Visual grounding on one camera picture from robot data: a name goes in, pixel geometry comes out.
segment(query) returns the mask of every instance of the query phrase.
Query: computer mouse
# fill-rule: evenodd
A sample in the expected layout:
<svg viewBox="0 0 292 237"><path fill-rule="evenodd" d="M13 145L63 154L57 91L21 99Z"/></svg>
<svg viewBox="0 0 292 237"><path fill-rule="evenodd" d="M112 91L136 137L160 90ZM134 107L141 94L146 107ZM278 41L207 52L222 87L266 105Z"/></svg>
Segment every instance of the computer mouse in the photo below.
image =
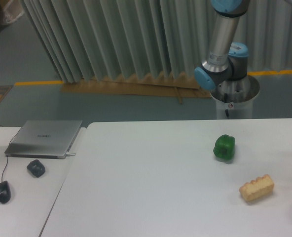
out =
<svg viewBox="0 0 292 237"><path fill-rule="evenodd" d="M45 173L44 165L38 160L35 159L28 164L27 169L36 177L40 177Z"/></svg>
<svg viewBox="0 0 292 237"><path fill-rule="evenodd" d="M11 198L11 192L8 181L0 183L0 202L2 204L7 203Z"/></svg>

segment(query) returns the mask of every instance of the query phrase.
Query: white tabletop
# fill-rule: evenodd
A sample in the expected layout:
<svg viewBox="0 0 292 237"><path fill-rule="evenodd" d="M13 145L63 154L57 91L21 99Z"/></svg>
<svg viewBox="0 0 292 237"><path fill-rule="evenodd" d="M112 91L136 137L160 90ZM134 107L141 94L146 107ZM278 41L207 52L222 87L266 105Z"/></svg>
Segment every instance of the white tabletop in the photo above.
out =
<svg viewBox="0 0 292 237"><path fill-rule="evenodd" d="M0 127L0 182L6 150L18 127ZM71 152L76 152L86 129L82 128ZM68 173L73 157L39 159L45 173L33 177L27 165L35 158L8 158L3 179L10 185L11 199L0 203L0 237L38 237Z"/></svg>
<svg viewBox="0 0 292 237"><path fill-rule="evenodd" d="M236 138L232 164L217 138ZM272 195L239 188L269 174ZM292 236L292 119L91 124L42 237Z"/></svg>

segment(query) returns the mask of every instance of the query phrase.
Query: silver laptop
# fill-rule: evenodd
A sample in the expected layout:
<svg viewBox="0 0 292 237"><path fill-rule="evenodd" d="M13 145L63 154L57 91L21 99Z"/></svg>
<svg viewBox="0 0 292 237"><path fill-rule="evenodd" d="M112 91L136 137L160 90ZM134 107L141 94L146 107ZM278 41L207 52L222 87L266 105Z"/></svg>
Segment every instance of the silver laptop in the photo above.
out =
<svg viewBox="0 0 292 237"><path fill-rule="evenodd" d="M4 153L9 157L65 158L81 123L80 120L29 120Z"/></svg>

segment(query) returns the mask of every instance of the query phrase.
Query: green floor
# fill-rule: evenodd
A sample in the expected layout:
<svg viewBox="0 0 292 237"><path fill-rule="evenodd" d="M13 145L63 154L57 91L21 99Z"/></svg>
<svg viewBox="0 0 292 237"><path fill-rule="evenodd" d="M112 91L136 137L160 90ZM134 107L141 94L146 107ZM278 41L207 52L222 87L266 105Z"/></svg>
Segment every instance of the green floor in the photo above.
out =
<svg viewBox="0 0 292 237"><path fill-rule="evenodd" d="M292 75L256 77L261 86L254 118L292 118ZM27 17L0 30L0 85L58 80ZM29 119L97 121L215 119L212 99L69 94L61 85L14 86L0 103L0 124L22 126Z"/></svg>

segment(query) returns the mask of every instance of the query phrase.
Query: blue joint cap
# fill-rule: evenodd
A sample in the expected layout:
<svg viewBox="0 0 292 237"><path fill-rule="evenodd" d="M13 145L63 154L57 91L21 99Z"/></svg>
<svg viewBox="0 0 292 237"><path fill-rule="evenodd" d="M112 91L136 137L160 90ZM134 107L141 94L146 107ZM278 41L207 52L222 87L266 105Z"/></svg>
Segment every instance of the blue joint cap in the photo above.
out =
<svg viewBox="0 0 292 237"><path fill-rule="evenodd" d="M249 56L248 48L243 43L233 42L229 49L229 56L236 58L246 58Z"/></svg>
<svg viewBox="0 0 292 237"><path fill-rule="evenodd" d="M215 88L214 81L202 68L194 69L194 77L203 89L213 90Z"/></svg>
<svg viewBox="0 0 292 237"><path fill-rule="evenodd" d="M213 8L222 13L234 11L241 4L242 0L211 0Z"/></svg>

